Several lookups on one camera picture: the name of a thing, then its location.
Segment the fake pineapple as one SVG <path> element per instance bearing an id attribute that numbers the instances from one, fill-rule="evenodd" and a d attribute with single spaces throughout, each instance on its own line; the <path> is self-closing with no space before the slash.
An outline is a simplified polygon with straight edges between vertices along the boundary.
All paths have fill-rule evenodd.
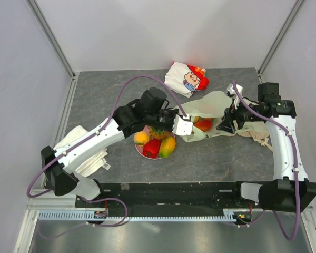
<path id="1" fill-rule="evenodd" d="M 152 127 L 149 126 L 148 129 L 149 129 L 150 136 L 154 139 L 159 140 L 159 141 L 164 140 L 169 135 L 169 133 L 167 131 L 160 130 L 160 129 L 153 127 L 153 126 Z"/>

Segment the fake red orange mango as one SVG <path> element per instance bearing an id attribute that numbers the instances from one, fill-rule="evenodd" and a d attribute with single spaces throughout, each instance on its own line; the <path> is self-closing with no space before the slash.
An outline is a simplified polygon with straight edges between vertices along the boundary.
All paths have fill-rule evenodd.
<path id="1" fill-rule="evenodd" d="M 194 126 L 198 128 L 199 130 L 206 132 L 211 129 L 212 122 L 208 120 L 197 121 L 197 123 L 195 123 Z"/>

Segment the green avocado print plastic bag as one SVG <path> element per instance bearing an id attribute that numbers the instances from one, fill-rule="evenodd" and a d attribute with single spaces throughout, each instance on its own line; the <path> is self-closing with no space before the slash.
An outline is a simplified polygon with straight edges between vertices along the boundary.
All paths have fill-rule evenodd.
<path id="1" fill-rule="evenodd" d="M 213 91 L 199 100 L 194 100 L 182 104 L 183 109 L 187 114 L 194 118 L 199 116 L 201 118 L 212 118 L 213 126 L 210 130 L 203 132 L 196 127 L 193 127 L 192 134 L 182 136 L 185 142 L 195 142 L 204 139 L 209 139 L 219 136 L 232 136 L 237 135 L 237 131 L 234 134 L 227 133 L 225 131 L 218 131 L 216 126 L 221 122 L 221 118 L 224 116 L 224 110 L 228 108 L 232 103 L 232 99 L 225 95 L 222 91 Z M 240 130 L 256 130 L 258 132 L 268 132 L 265 123 L 263 122 L 247 122 Z"/>

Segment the fake yellow pear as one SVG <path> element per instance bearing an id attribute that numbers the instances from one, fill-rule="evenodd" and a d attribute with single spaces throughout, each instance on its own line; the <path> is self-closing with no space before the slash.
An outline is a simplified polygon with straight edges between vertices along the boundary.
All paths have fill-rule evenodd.
<path id="1" fill-rule="evenodd" d="M 133 141 L 138 146 L 144 146 L 150 141 L 150 135 L 145 131 L 137 132 L 134 134 Z"/>

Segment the fake red bell pepper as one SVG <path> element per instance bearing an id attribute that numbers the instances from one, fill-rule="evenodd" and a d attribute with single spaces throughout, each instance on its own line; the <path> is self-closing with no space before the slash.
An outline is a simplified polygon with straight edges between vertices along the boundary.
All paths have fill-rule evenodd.
<path id="1" fill-rule="evenodd" d="M 150 140 L 143 147 L 142 154 L 147 158 L 155 159 L 159 153 L 161 142 L 157 139 Z"/>

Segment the small yellow fake fruit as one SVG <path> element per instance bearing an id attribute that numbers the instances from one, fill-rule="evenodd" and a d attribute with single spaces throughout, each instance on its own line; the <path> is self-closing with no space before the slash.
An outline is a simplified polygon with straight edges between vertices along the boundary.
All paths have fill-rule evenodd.
<path id="1" fill-rule="evenodd" d="M 197 123 L 199 121 L 200 117 L 199 116 L 195 116 L 194 117 L 194 120 L 193 120 L 193 123 Z"/>

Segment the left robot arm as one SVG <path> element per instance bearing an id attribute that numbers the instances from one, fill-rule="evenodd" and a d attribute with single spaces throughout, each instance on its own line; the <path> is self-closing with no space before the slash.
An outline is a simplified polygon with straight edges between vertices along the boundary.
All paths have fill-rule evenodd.
<path id="1" fill-rule="evenodd" d="M 100 126 L 82 137 L 54 149 L 41 150 L 44 174 L 51 185 L 50 191 L 58 196 L 74 193 L 93 207 L 105 201 L 100 183 L 79 174 L 76 170 L 93 155 L 144 129 L 145 126 L 175 132 L 182 119 L 179 109 L 168 108 L 166 94 L 157 88 L 146 90 L 140 99 L 119 106 Z"/>

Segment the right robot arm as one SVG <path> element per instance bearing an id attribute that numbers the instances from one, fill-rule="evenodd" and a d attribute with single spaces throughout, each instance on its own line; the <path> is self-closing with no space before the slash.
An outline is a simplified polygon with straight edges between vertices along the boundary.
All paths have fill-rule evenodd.
<path id="1" fill-rule="evenodd" d="M 232 104 L 225 109 L 217 130 L 236 133 L 247 122 L 263 122 L 273 149 L 273 180 L 266 183 L 239 182 L 231 193 L 231 202 L 244 207 L 250 200 L 264 210 L 301 213 L 316 197 L 316 183 L 311 182 L 303 167 L 296 137 L 296 110 L 293 101 L 284 100 L 278 83 L 258 85 L 256 104 L 246 102 L 236 83 L 227 87 Z"/>

